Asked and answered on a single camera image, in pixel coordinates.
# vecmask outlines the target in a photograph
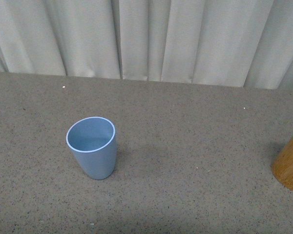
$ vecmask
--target light blue cup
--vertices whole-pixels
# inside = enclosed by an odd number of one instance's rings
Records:
[[[112,174],[117,150],[111,121],[103,117],[79,120],[68,130],[66,142],[88,176],[105,179]]]

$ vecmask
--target curtain fold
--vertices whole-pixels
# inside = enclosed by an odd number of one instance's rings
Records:
[[[0,0],[0,71],[293,90],[293,1]]]

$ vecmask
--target cup rim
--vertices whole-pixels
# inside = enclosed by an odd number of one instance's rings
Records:
[[[98,148],[98,149],[95,149],[95,150],[88,150],[88,151],[85,151],[85,150],[78,150],[78,149],[74,148],[73,146],[71,146],[71,144],[69,143],[69,141],[68,141],[68,134],[70,133],[70,131],[72,130],[72,128],[73,128],[75,125],[77,125],[78,123],[80,123],[80,122],[82,122],[82,121],[84,121],[84,120],[86,120],[86,119],[90,119],[90,118],[100,118],[100,119],[103,119],[103,120],[109,122],[109,123],[112,125],[112,127],[113,127],[113,135],[112,135],[111,139],[108,141],[108,143],[106,143],[104,146],[102,146],[102,147],[100,147],[100,148]],[[107,118],[99,117],[99,116],[93,116],[93,117],[83,118],[83,119],[77,121],[76,123],[74,123],[74,124],[68,129],[68,131],[67,131],[67,133],[66,133],[66,143],[67,143],[67,145],[68,145],[69,148],[71,148],[72,150],[77,151],[77,152],[79,152],[79,153],[92,153],[92,152],[99,151],[99,150],[103,149],[104,147],[106,147],[109,143],[111,143],[111,141],[114,139],[114,137],[115,137],[115,126],[114,126],[114,124],[113,124],[110,120],[108,120]]]

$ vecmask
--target wooden cylinder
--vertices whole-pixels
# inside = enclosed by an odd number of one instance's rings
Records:
[[[281,184],[293,190],[293,137],[272,164],[272,173]]]

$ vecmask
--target speckled countertop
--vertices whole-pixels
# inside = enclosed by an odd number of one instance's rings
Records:
[[[90,116],[116,126],[104,180],[65,142]],[[290,91],[0,73],[0,233],[293,233],[292,135]]]

